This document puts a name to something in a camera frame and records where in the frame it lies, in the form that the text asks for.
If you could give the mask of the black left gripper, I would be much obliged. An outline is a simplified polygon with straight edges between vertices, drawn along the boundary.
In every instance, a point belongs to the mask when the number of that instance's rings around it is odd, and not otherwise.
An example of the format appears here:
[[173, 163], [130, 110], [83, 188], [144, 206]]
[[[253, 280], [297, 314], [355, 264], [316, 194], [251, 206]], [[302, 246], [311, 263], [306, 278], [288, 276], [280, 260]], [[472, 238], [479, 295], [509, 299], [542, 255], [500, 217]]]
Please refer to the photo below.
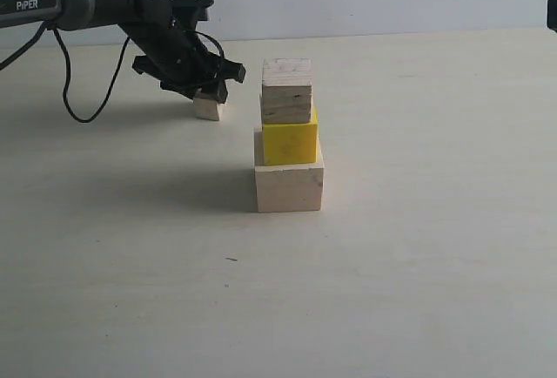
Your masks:
[[143, 52], [134, 58], [132, 69], [159, 81], [165, 91], [193, 100], [204, 93], [219, 103], [228, 98], [226, 81], [243, 83], [246, 69], [241, 63], [210, 52], [199, 39], [200, 33], [183, 28], [178, 22], [160, 26], [148, 23], [121, 24], [120, 28]]

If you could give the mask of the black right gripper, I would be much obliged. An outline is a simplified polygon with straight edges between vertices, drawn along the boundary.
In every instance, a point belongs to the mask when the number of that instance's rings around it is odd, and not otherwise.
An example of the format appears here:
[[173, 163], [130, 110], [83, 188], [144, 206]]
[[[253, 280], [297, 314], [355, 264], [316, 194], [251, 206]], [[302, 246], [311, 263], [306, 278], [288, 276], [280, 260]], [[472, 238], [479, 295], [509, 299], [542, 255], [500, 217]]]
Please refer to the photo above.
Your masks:
[[547, 27], [557, 32], [557, 0], [547, 0]]

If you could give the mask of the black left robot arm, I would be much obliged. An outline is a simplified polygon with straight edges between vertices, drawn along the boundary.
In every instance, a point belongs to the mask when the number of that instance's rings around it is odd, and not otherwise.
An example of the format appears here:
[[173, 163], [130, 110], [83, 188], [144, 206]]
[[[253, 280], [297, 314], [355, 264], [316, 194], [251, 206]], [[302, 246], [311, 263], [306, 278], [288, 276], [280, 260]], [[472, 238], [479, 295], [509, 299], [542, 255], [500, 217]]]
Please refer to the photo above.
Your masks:
[[4, 28], [40, 22], [76, 31], [117, 26], [141, 50], [132, 68], [159, 81], [162, 89], [187, 98], [202, 92], [223, 104], [232, 79], [242, 83], [245, 67], [211, 52], [196, 30], [214, 0], [1, 0]]

